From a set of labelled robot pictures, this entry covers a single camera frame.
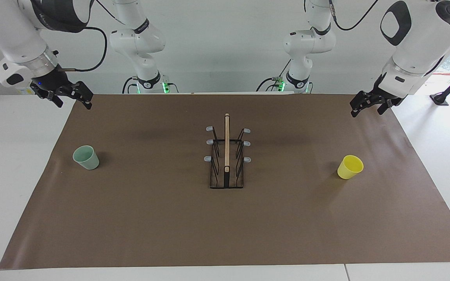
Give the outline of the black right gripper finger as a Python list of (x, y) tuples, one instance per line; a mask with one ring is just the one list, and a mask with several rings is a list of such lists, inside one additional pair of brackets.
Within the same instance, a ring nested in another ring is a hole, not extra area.
[(89, 87), (83, 81), (71, 83), (70, 87), (72, 89), (70, 98), (79, 101), (87, 110), (90, 110), (92, 107), (91, 100), (94, 94)]
[(61, 108), (64, 104), (63, 101), (58, 96), (56, 96), (52, 91), (39, 91), (39, 97), (41, 99), (51, 101), (59, 108)]

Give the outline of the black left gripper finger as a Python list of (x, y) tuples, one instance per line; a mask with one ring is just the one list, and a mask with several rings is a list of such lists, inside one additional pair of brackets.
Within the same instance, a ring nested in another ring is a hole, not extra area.
[(388, 109), (394, 106), (398, 106), (400, 105), (400, 103), (402, 103), (402, 98), (385, 98), (383, 103), (377, 109), (377, 112), (379, 115), (382, 115)]
[(357, 117), (358, 114), (365, 108), (371, 107), (379, 102), (379, 95), (372, 92), (359, 91), (350, 101), (352, 108), (352, 117)]

